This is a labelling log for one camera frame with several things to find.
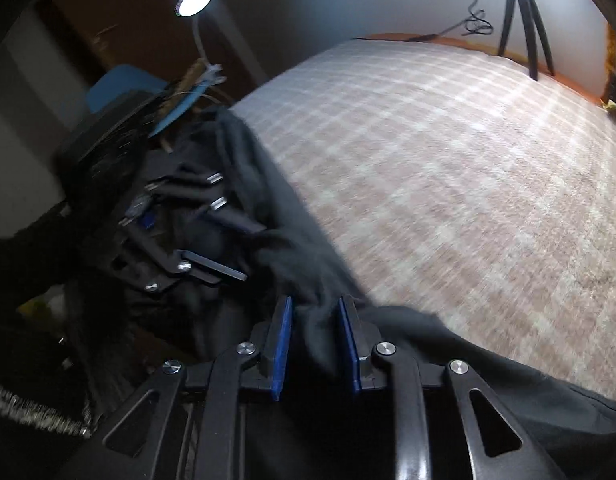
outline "black cloth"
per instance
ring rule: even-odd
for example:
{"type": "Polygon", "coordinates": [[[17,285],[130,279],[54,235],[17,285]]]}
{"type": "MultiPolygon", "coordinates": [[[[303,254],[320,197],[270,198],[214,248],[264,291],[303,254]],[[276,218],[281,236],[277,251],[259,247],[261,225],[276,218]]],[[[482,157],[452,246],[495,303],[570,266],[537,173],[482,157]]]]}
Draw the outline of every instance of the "black cloth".
{"type": "MultiPolygon", "coordinates": [[[[302,442],[303,450],[299,452],[297,444],[292,452],[274,457],[286,463],[284,471],[294,471],[293,478],[302,478],[298,471],[314,472],[320,478],[347,478],[358,473],[359,463],[364,462],[359,457],[356,465],[350,465],[354,461],[348,456],[350,463],[342,470],[337,457],[328,454],[328,446],[320,446],[339,442],[343,460],[348,449],[341,442],[350,439],[349,428],[340,427],[341,434],[335,434],[332,413],[332,406],[339,405],[336,388],[331,391],[339,372],[334,307],[342,294],[357,298],[361,318],[374,323],[384,338],[408,349],[421,362],[444,365],[460,358],[472,365],[568,478],[616,478],[616,402],[479,348],[447,330],[435,316],[404,306],[372,306],[247,126],[222,109],[204,119],[194,128],[192,139],[206,153],[218,154],[218,169],[229,177],[244,210],[270,227],[265,243],[254,252],[254,261],[271,273],[269,285],[276,293],[292,296],[297,305],[290,363],[293,378],[289,378],[286,395],[304,402],[297,407],[291,401],[296,407],[290,410],[294,415],[283,410],[272,415],[279,418],[277,430],[292,431],[278,438],[267,435],[267,446],[257,455],[266,464],[262,471],[267,478],[290,477],[265,458],[273,455],[266,454],[272,446],[288,449],[290,442],[302,442]],[[290,459],[293,453],[296,462],[290,459]],[[329,460],[321,460],[323,468],[316,468],[314,457],[324,454],[329,460]]],[[[340,420],[343,426],[344,421],[349,422],[344,417],[340,420]]],[[[253,431],[253,448],[261,448],[257,441],[266,432],[253,431]]]]}
{"type": "MultiPolygon", "coordinates": [[[[179,330],[203,332],[196,339],[198,354],[211,358],[240,342],[250,324],[271,313],[277,296],[294,298],[293,336],[281,402],[248,407],[250,478],[389,478],[389,396],[352,403],[341,385],[334,314],[342,294],[352,295],[362,319],[375,324],[382,338],[399,351],[412,352],[421,362],[444,365],[453,358],[468,362],[568,478],[616,478],[616,402],[470,344],[447,330],[437,317],[416,311],[416,305],[372,305],[256,136],[231,112],[223,108],[205,112],[182,134],[175,152],[221,171],[229,183],[229,202],[268,227],[245,242],[241,256],[251,277],[243,288],[228,288],[211,301],[201,301],[198,290],[189,285],[168,296],[170,303],[181,303],[189,316],[190,323],[179,324],[179,330]]],[[[202,221],[183,226],[179,237],[186,247],[201,254],[226,262],[234,256],[230,239],[202,221]]],[[[66,278],[62,272],[49,276],[66,278]]],[[[77,293],[88,296],[82,298],[85,303],[96,304],[101,287],[90,285],[81,283],[77,293]]],[[[108,294],[114,289],[105,288],[108,294]]],[[[115,318],[117,322],[124,319],[115,318]]],[[[101,318],[99,322],[105,332],[101,318]]],[[[98,345],[106,341],[100,336],[98,345]]],[[[95,365],[106,371],[105,362],[95,365]]],[[[426,401],[435,479],[469,478],[461,476],[464,469],[453,469],[457,460],[448,459],[460,431],[449,415],[452,399],[439,394],[427,396],[426,401]]],[[[39,433],[38,438],[41,445],[46,435],[39,433]]]]}
{"type": "MultiPolygon", "coordinates": [[[[80,420],[85,402],[81,370],[64,371],[69,349],[50,334],[36,332],[16,308],[74,275],[78,236],[56,205],[8,239],[0,239],[0,385],[22,399],[80,420]]],[[[83,439],[35,430],[0,417],[0,478],[45,479],[56,472],[83,439]]]]}

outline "black cable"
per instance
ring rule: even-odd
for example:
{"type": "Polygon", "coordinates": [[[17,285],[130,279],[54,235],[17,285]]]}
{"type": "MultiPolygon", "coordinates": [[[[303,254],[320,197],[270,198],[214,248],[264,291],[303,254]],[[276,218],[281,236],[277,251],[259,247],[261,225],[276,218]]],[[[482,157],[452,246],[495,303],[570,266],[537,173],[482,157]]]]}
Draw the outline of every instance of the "black cable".
{"type": "MultiPolygon", "coordinates": [[[[478,3],[478,0],[474,0],[468,6],[468,12],[470,15],[467,18],[464,18],[459,23],[455,23],[452,27],[448,27],[437,34],[426,34],[425,36],[414,36],[412,38],[408,38],[407,40],[401,41],[410,41],[410,42],[424,42],[424,41],[432,41],[438,38],[439,36],[443,36],[447,34],[451,30],[454,30],[457,27],[463,25],[466,29],[466,32],[462,34],[462,36],[472,36],[473,34],[478,34],[480,36],[490,36],[494,32],[494,27],[492,23],[486,20],[486,11],[483,9],[479,9],[477,11],[473,11],[474,7],[478,3]]],[[[355,38],[357,40],[364,40],[366,38],[355,38]]]]}

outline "mattress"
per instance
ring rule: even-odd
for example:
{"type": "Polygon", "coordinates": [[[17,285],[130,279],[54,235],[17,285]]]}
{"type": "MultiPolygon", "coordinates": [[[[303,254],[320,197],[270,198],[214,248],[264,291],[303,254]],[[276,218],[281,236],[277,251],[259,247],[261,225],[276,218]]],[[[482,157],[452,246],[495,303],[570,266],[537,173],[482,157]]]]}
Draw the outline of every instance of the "mattress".
{"type": "Polygon", "coordinates": [[[602,109],[507,59],[355,40],[233,111],[373,301],[616,399],[616,124],[602,109]]]}

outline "white wall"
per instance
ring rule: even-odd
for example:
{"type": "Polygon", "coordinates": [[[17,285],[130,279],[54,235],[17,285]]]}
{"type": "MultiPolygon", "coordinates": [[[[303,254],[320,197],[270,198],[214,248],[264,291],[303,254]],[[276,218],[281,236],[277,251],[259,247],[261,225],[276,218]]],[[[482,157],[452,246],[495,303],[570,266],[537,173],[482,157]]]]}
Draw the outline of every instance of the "white wall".
{"type": "Polygon", "coordinates": [[[32,9],[0,47],[0,237],[35,221],[62,198],[50,154],[87,113],[85,81],[32,9]]]}
{"type": "Polygon", "coordinates": [[[34,10],[25,9],[4,45],[41,101],[72,130],[88,112],[88,85],[61,53],[34,10]]]}
{"type": "Polygon", "coordinates": [[[222,2],[222,0],[212,0],[208,5],[206,12],[209,12],[219,30],[224,35],[226,40],[234,49],[235,53],[241,59],[243,66],[252,76],[253,81],[258,85],[264,84],[268,80],[268,76],[259,64],[259,60],[252,52],[248,42],[241,34],[241,31],[234,22],[230,11],[222,2]]]}
{"type": "Polygon", "coordinates": [[[0,115],[0,237],[34,222],[59,200],[50,171],[0,115]]]}
{"type": "MultiPolygon", "coordinates": [[[[263,68],[276,75],[313,54],[374,32],[431,34],[467,16],[472,0],[224,0],[263,68]]],[[[605,20],[591,0],[537,0],[556,69],[590,92],[605,82],[605,20]]],[[[470,41],[498,45],[505,0],[480,0],[495,28],[470,41]]],[[[450,36],[460,38],[457,30],[450,36]]],[[[515,15],[508,49],[525,54],[515,15]]]]}

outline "lamp head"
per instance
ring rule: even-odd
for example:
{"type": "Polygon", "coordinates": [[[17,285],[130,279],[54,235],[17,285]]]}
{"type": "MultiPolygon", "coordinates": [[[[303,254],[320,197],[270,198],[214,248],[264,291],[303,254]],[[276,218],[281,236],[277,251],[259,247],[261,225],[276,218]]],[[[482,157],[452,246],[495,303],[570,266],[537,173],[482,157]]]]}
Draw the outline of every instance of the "lamp head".
{"type": "Polygon", "coordinates": [[[209,3],[210,0],[179,0],[175,12],[179,16],[193,16],[209,3]]]}

